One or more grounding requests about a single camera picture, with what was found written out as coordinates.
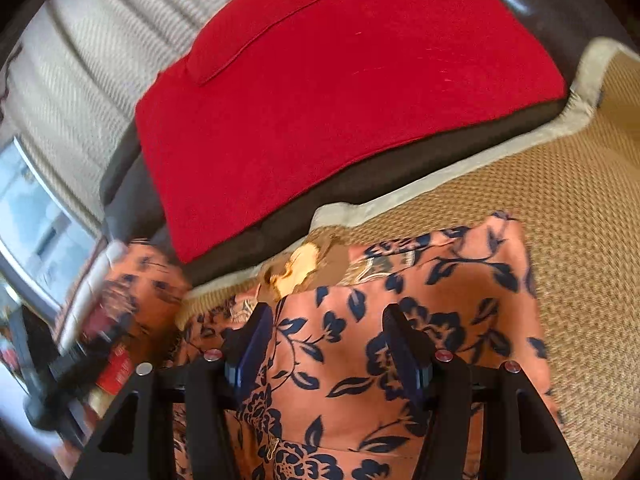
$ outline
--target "orange patterned cloth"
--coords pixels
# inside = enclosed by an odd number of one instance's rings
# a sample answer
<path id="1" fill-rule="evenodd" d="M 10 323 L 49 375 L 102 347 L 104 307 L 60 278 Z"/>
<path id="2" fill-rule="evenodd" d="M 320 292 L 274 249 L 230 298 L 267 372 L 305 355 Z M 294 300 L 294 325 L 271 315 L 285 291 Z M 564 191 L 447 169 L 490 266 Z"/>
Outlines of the orange patterned cloth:
<path id="1" fill-rule="evenodd" d="M 244 325 L 258 301 L 272 307 L 273 336 L 254 390 L 227 414 L 243 479 L 412 476 L 426 425 L 402 391 L 382 332 L 389 303 L 469 363 L 520 362 L 558 416 L 523 229 L 506 213 L 369 247 L 333 240 L 292 294 L 269 301 L 268 286 L 263 279 L 191 319 L 175 361 L 221 348 L 225 331 Z M 472 411 L 465 478 L 478 472 L 481 448 L 482 407 Z M 182 407 L 175 429 L 178 473 L 189 478 Z"/>

